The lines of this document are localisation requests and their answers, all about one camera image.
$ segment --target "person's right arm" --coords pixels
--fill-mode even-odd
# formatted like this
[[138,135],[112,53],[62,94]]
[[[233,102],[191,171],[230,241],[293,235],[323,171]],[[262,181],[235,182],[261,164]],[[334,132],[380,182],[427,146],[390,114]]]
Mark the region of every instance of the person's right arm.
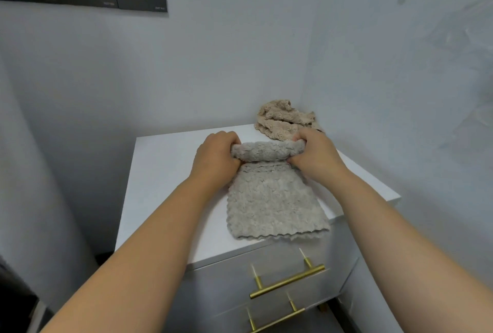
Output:
[[493,331],[493,293],[424,238],[349,171],[323,133],[303,128],[305,152],[288,161],[339,201],[354,239],[405,333]]

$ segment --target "hand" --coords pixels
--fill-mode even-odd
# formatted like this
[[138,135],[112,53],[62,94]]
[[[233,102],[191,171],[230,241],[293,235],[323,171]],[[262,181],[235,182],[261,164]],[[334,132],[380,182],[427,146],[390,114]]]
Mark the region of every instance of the hand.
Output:
[[323,184],[348,171],[336,147],[324,133],[302,128],[293,136],[293,141],[301,139],[306,140],[305,151],[287,161],[298,167],[306,177]]
[[207,185],[212,193],[224,187],[241,164],[239,159],[231,157],[232,144],[241,144],[236,132],[220,131],[207,136],[197,149],[189,178]]

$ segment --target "gray towel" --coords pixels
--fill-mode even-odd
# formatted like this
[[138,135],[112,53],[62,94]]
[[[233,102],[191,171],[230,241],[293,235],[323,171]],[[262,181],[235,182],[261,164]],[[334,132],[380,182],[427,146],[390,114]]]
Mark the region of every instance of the gray towel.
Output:
[[330,223],[301,172],[286,159],[302,153],[305,142],[233,145],[244,162],[228,193],[228,228],[235,238],[320,237]]

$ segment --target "person's left hand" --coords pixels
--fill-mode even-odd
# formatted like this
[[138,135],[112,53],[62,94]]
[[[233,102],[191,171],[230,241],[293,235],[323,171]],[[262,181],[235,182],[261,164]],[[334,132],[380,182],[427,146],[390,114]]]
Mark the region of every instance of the person's left hand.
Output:
[[197,149],[189,178],[206,184],[213,192],[224,187],[241,165],[231,156],[233,144],[241,144],[236,132],[220,131],[207,136]]

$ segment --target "white curtain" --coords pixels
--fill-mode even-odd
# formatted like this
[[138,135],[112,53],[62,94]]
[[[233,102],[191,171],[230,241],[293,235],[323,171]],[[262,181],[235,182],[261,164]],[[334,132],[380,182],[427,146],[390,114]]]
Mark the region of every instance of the white curtain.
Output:
[[54,312],[97,268],[29,130],[1,57],[0,256]]

